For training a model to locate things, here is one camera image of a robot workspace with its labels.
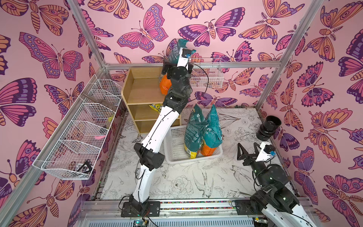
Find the teal orange fertilizer bag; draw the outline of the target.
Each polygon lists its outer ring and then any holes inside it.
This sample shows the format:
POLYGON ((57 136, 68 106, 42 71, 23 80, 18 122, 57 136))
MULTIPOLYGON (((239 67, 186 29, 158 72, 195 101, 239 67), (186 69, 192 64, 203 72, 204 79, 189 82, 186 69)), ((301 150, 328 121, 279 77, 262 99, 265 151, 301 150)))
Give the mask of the teal orange fertilizer bag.
POLYGON ((205 157, 212 156, 215 150, 222 144, 222 130, 215 105, 212 105, 207 115, 207 123, 201 148, 201 154, 205 157))
MULTIPOLYGON (((188 43, 188 40, 185 40, 185 39, 178 39, 178 41, 173 40, 168 46, 170 53, 167 54, 166 57, 164 57, 164 63, 170 62, 171 64, 177 65, 179 50, 181 47, 187 48, 187 46, 186 46, 187 43, 188 43)), ((193 66, 190 66, 190 65, 188 65, 188 66, 189 66, 188 70, 192 72, 193 66)), ((159 77, 159 87, 160 87, 160 91, 161 91, 161 75, 159 77)))

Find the black camera lens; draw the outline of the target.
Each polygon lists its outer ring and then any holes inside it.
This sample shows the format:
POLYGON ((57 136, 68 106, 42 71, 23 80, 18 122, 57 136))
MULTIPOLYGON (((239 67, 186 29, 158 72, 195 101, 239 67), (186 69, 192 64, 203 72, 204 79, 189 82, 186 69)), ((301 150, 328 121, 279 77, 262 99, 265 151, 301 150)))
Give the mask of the black camera lens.
POLYGON ((282 122, 278 117, 273 115, 267 116, 263 124, 258 128, 256 137, 261 141, 268 141, 281 124, 282 122))

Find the yellow snack bag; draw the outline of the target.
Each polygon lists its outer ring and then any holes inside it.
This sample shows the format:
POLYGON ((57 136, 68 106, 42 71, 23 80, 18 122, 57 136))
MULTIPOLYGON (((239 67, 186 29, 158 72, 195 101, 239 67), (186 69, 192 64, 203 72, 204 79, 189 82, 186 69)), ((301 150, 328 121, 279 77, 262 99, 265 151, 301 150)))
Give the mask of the yellow snack bag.
POLYGON ((163 106, 162 106, 162 104, 151 104, 151 105, 149 105, 149 107, 152 110, 157 111, 158 113, 160 113, 163 106))

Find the dark green yellow fertilizer bag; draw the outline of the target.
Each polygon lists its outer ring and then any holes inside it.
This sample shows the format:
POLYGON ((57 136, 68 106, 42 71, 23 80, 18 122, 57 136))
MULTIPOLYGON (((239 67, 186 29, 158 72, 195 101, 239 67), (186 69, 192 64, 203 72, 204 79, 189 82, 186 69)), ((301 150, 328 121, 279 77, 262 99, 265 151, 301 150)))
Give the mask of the dark green yellow fertilizer bag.
POLYGON ((202 147, 202 139, 208 122, 205 119, 202 109, 196 104, 191 111, 189 121, 184 134, 184 150, 195 159, 202 147))

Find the white plastic basket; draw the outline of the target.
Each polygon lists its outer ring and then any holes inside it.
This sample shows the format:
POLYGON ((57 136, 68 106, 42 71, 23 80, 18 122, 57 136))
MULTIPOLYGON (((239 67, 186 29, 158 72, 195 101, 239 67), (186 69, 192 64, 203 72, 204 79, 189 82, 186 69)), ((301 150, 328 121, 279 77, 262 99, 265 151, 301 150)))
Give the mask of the white plastic basket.
POLYGON ((222 145, 220 145, 211 156, 198 154, 195 159, 191 159, 184 150, 184 135, 186 125, 171 127, 164 138, 164 155, 166 162, 175 164, 184 164, 191 162, 202 162, 209 159, 219 158, 223 154, 222 145))

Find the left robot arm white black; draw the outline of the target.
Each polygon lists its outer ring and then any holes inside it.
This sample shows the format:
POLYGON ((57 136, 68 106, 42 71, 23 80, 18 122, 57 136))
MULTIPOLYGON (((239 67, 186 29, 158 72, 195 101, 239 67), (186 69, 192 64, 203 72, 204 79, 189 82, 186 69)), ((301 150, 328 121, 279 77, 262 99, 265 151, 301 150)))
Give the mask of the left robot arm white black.
POLYGON ((149 191, 155 171, 160 168, 165 159, 165 156, 159 153, 161 143, 174 121, 191 102, 189 100, 192 94, 190 77, 194 66, 205 72, 195 63, 187 63, 186 66, 171 65, 166 70, 172 86, 164 98, 159 117, 146 138, 141 143, 134 145, 134 150, 139 157, 140 172, 135 175, 136 188, 130 195, 129 203, 138 216, 147 210, 149 191))

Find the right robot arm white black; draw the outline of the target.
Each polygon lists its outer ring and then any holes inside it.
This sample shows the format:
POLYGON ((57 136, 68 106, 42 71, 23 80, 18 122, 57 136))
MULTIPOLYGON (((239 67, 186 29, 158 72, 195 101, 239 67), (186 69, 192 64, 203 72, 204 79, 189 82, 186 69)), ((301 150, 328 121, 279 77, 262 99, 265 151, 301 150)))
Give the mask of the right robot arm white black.
POLYGON ((237 160, 252 168, 255 193, 247 200, 235 200, 238 215, 264 215, 273 227, 314 227, 298 198, 286 187, 290 178, 284 169, 271 161, 276 157, 276 148, 269 142, 254 143, 250 154, 237 144, 237 160))

